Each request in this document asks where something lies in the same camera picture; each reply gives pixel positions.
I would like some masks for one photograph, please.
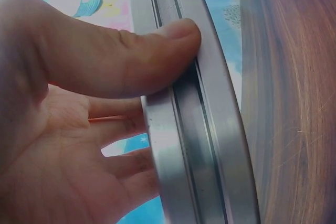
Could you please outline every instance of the metal rim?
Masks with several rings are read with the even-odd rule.
[[[186,74],[173,88],[143,98],[167,222],[260,223],[242,119],[205,0],[131,5],[136,33],[181,17],[193,19],[202,33]]]

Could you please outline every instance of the wood grain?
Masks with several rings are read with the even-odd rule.
[[[336,223],[336,0],[241,0],[262,223]]]

